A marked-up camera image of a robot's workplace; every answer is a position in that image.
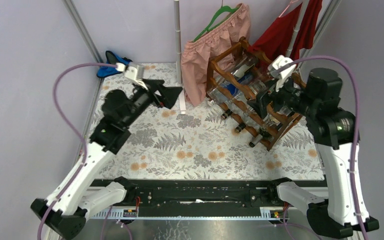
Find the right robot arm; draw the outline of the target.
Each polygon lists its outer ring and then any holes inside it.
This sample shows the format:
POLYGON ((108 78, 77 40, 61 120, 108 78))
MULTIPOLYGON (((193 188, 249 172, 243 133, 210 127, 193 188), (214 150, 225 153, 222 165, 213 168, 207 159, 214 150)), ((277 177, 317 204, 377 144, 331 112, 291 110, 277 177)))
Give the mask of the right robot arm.
POLYGON ((323 161, 328 190, 327 198, 319 197, 283 177, 270 183, 267 201, 273 206, 287 203, 300 210, 311 229, 323 237, 343 239, 355 231, 378 230, 379 221, 365 207, 358 175, 357 119, 339 107, 343 81, 338 73, 314 68, 302 89, 290 81, 280 89, 276 89, 274 80, 267 85, 268 89, 261 90, 248 105, 261 118, 268 115, 269 104, 275 110, 287 108, 305 117, 323 161))

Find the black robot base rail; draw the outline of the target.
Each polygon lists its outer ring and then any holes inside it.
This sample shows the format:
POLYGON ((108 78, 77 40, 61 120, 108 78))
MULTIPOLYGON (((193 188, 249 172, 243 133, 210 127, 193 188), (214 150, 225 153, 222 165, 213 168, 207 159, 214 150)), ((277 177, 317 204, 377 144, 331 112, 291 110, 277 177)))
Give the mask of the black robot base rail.
POLYGON ((123 219, 278 219, 288 204, 267 180, 131 180, 112 204, 123 219))

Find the clear square liquor bottle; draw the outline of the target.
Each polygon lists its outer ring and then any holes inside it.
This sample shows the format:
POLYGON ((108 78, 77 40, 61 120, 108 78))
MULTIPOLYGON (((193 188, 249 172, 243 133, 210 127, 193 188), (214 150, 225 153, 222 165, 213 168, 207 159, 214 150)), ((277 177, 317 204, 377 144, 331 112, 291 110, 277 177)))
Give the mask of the clear square liquor bottle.
POLYGON ((253 128, 258 134, 262 134, 263 130, 252 117, 251 114, 245 114, 245 115, 240 115, 238 113, 235 113, 235 116, 240 117, 239 125, 235 128, 235 131, 237 133, 241 132, 244 130, 246 127, 251 127, 253 128))

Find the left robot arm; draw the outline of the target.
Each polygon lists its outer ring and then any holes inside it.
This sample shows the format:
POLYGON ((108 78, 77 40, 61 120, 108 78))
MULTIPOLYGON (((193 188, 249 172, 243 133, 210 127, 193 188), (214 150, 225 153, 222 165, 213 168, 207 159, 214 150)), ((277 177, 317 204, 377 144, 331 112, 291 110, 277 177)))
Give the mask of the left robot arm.
POLYGON ((97 213, 121 203, 128 206, 137 200, 133 183, 117 177, 104 188, 86 195, 97 174, 115 156, 131 135, 131 124, 151 105, 171 109, 183 88, 165 86, 164 80, 144 79, 135 86, 131 97, 120 89, 105 96, 103 117, 88 140, 85 149, 60 185, 46 198, 36 198, 30 208, 64 240, 72 240, 86 222, 97 213))

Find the dark green wine bottle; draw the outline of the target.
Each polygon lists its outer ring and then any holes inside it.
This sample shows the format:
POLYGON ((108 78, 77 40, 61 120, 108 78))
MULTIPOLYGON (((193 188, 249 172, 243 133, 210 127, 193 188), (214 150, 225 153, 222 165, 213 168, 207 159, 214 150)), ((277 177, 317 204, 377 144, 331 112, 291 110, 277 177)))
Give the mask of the dark green wine bottle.
POLYGON ((251 148, 254 148, 258 143, 261 142, 261 140, 267 140, 270 136, 271 136, 271 135, 270 135, 269 132, 260 129, 260 130, 258 131, 257 136, 254 137, 254 138, 248 143, 248 145, 249 145, 251 148))

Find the clear liquor bottle gold label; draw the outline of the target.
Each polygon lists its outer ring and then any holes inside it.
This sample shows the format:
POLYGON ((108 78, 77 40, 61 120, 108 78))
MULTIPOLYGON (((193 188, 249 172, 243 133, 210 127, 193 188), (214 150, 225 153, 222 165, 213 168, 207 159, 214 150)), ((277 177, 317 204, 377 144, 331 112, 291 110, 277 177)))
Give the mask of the clear liquor bottle gold label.
POLYGON ((224 110, 224 113, 221 115, 223 119, 233 118, 238 123, 241 123, 243 121, 242 117, 240 116, 242 110, 237 107, 234 103, 221 103, 219 106, 224 110))

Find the clear glass bottle tall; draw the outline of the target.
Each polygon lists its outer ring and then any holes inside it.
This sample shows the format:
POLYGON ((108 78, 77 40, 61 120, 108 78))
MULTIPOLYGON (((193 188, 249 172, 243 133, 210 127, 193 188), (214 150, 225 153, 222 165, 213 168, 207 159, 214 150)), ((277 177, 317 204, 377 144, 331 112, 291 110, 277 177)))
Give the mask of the clear glass bottle tall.
POLYGON ((243 54, 242 57, 235 62, 230 73, 235 79, 240 79, 258 62, 259 60, 256 56, 252 54, 243 54))

